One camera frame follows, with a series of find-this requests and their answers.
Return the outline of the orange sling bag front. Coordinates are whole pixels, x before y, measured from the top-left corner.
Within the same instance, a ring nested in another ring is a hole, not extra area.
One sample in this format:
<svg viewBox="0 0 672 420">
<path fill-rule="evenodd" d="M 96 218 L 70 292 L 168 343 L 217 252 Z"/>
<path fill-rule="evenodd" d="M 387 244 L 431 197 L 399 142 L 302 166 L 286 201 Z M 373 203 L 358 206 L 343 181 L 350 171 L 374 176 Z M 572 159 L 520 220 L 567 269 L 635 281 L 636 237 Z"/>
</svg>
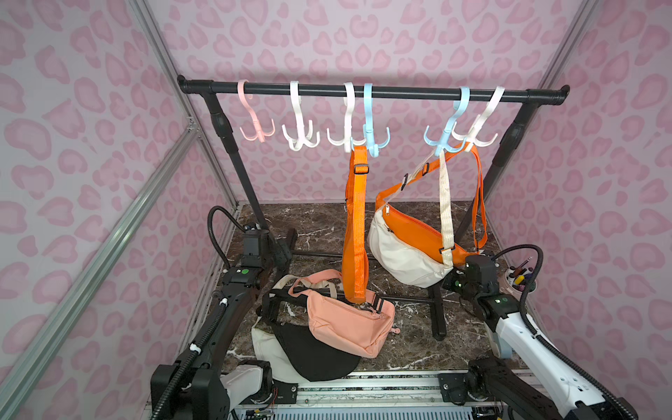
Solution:
<svg viewBox="0 0 672 420">
<path fill-rule="evenodd" d="M 366 301 L 369 258 L 366 251 L 366 196 L 369 175 L 368 151 L 355 146 L 350 155 L 346 182 L 346 235 L 342 256 L 342 282 L 346 299 L 355 304 Z"/>
</svg>

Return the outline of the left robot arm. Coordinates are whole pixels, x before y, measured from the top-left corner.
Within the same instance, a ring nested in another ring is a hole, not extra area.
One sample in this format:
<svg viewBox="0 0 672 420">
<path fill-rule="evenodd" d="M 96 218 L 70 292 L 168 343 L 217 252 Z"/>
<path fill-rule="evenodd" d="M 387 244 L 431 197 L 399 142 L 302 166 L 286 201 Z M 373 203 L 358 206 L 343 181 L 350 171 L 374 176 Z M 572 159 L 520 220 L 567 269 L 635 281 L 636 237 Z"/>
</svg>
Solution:
<svg viewBox="0 0 672 420">
<path fill-rule="evenodd" d="M 158 366 L 152 374 L 152 418 L 227 419 L 246 401 L 265 405 L 273 400 L 269 363 L 248 360 L 228 374 L 222 368 L 232 340 L 264 286 L 274 274 L 287 273 L 297 238 L 295 229 L 280 240 L 262 229 L 244 234 L 239 262 L 224 273 L 203 326 L 175 362 Z"/>
</svg>

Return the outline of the white orange sling bag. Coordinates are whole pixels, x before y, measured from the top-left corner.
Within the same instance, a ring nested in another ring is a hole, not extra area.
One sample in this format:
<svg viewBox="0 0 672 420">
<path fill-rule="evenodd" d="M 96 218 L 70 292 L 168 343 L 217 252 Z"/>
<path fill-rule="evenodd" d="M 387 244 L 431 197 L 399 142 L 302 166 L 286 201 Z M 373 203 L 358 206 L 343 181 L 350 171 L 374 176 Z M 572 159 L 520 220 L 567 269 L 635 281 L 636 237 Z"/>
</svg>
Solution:
<svg viewBox="0 0 672 420">
<path fill-rule="evenodd" d="M 456 243 L 450 178 L 444 152 L 434 161 L 425 159 L 404 181 L 376 197 L 376 211 L 369 228 L 369 249 L 383 268 L 397 281 L 427 288 L 441 281 L 454 266 Z M 439 170 L 439 213 L 441 229 L 437 231 L 392 206 L 392 201 L 414 182 Z"/>
</svg>

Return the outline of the black sling bag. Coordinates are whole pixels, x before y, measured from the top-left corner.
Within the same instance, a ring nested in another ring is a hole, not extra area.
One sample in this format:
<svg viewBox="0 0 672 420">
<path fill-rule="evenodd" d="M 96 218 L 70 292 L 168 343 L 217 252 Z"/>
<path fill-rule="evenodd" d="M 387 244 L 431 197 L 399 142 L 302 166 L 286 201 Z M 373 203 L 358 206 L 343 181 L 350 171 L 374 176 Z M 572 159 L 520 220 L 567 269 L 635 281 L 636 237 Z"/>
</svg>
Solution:
<svg viewBox="0 0 672 420">
<path fill-rule="evenodd" d="M 278 313 L 282 302 L 307 308 L 307 297 L 292 297 L 287 290 L 272 289 L 262 298 L 260 315 L 273 331 L 290 365 L 306 380 L 323 382 L 341 379 L 352 373 L 360 356 L 351 355 L 317 340 L 307 325 L 280 322 Z"/>
</svg>

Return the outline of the pink sling bag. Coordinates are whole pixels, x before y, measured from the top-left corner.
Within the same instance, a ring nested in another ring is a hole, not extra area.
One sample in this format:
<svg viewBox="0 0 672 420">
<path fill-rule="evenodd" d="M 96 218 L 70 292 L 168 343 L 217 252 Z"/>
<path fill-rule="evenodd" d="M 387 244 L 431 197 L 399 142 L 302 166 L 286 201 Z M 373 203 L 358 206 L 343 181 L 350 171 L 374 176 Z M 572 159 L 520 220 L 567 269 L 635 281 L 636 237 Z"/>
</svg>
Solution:
<svg viewBox="0 0 672 420">
<path fill-rule="evenodd" d="M 374 359 L 378 357 L 388 336 L 400 334 L 395 327 L 395 306 L 366 291 L 365 303 L 353 306 L 338 299 L 334 283 L 342 275 L 326 269 L 304 278 L 287 275 L 281 285 L 289 285 L 288 294 L 305 298 L 309 329 L 318 341 L 350 355 Z"/>
</svg>

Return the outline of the cream white sling bag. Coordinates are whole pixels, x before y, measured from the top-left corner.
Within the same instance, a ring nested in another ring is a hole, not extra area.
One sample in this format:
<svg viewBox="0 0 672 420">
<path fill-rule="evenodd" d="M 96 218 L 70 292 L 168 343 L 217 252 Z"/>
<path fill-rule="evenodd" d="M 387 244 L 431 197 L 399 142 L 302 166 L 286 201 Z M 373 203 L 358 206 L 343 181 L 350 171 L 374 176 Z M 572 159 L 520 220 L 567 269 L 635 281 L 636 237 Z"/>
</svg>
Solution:
<svg viewBox="0 0 672 420">
<path fill-rule="evenodd" d="M 281 285 L 281 279 L 278 280 L 272 289 L 290 289 L 289 285 Z M 257 321 L 262 321 L 262 316 L 259 314 Z M 255 356 L 262 362 L 267 362 L 271 365 L 271 376 L 274 380 L 282 383 L 302 383 L 309 382 L 303 378 L 289 363 L 288 357 L 279 345 L 278 340 L 272 332 L 265 332 L 256 325 L 251 330 L 253 348 Z"/>
</svg>

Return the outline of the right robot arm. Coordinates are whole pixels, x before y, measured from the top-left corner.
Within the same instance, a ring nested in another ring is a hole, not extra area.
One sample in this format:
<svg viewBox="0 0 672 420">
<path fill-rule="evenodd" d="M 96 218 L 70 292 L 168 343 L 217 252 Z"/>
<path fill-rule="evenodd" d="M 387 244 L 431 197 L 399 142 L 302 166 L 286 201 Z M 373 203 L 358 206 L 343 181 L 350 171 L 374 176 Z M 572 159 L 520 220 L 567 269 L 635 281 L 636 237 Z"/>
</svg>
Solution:
<svg viewBox="0 0 672 420">
<path fill-rule="evenodd" d="M 501 292 L 495 259 L 469 255 L 443 286 L 474 309 L 489 332 L 518 354 L 541 383 L 537 390 L 498 356 L 472 360 L 463 383 L 449 390 L 463 404 L 494 398 L 524 419 L 635 419 L 635 408 L 564 355 L 536 327 L 523 301 Z"/>
</svg>

